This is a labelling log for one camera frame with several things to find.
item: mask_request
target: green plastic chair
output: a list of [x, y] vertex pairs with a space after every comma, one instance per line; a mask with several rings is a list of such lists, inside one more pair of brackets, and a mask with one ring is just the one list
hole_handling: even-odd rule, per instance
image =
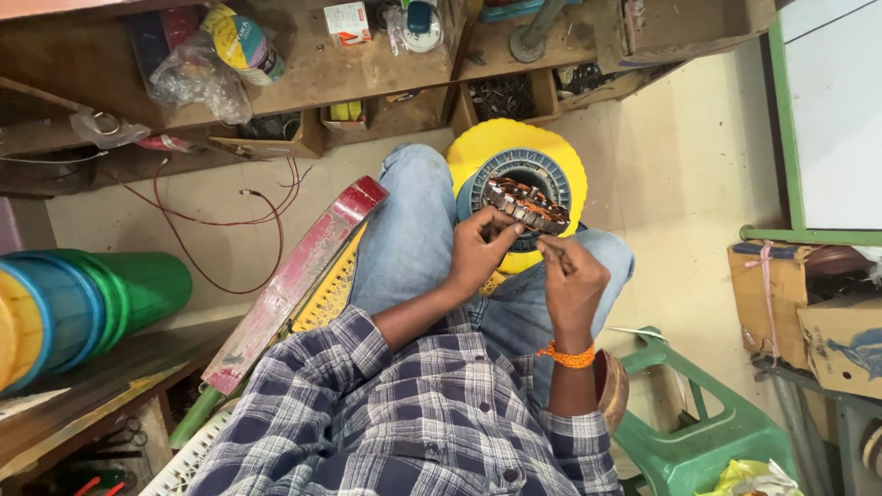
[[[642, 330], [661, 333], [655, 327]], [[787, 434], [768, 415], [672, 350], [662, 339], [645, 335], [639, 338], [647, 346], [622, 358], [625, 370], [630, 374], [664, 364], [680, 372], [689, 380], [699, 418], [690, 417], [691, 425], [664, 433], [630, 411], [624, 413], [613, 439], [640, 470], [640, 475], [622, 481], [626, 495], [637, 495], [637, 489], [644, 485], [655, 496], [710, 492], [729, 460], [775, 460], [796, 479]], [[702, 387], [720, 400], [722, 413], [708, 417]]]

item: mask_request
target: hand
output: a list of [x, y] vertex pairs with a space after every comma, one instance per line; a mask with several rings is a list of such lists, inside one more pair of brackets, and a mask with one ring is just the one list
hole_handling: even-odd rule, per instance
[[453, 230], [453, 255], [444, 285], [465, 303], [489, 278], [524, 225], [489, 205]]
[[591, 323], [609, 270], [572, 237], [542, 236], [536, 246], [545, 258], [545, 304], [557, 349], [579, 354], [591, 346]]

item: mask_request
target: stacked plastic tubs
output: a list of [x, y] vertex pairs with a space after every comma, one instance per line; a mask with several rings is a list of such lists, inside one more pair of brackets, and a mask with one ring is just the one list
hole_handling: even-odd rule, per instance
[[187, 267], [167, 253], [0, 257], [0, 395], [106, 353], [181, 310], [191, 292]]

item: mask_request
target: red wooden board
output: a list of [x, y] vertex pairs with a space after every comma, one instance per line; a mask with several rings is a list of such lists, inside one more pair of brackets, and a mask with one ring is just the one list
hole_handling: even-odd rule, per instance
[[229, 395], [257, 362], [266, 345], [389, 192], [369, 176], [352, 183], [325, 210], [248, 310], [202, 379]]

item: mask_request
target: green door frame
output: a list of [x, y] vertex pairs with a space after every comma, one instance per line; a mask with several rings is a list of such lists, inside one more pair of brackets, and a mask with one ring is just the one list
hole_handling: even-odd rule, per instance
[[787, 58], [784, 53], [784, 35], [781, 32], [781, 16], [768, 31], [769, 51], [772, 56], [772, 77], [775, 99], [778, 102], [778, 119], [781, 127], [781, 147], [784, 152], [784, 175], [787, 178], [787, 195], [790, 204], [790, 229], [756, 229], [745, 225], [741, 238], [772, 239], [789, 243], [882, 245], [882, 230], [807, 229], [803, 209], [803, 187], [799, 174], [799, 153], [796, 148], [796, 127], [793, 122], [793, 106], [790, 100], [790, 84], [787, 75]]

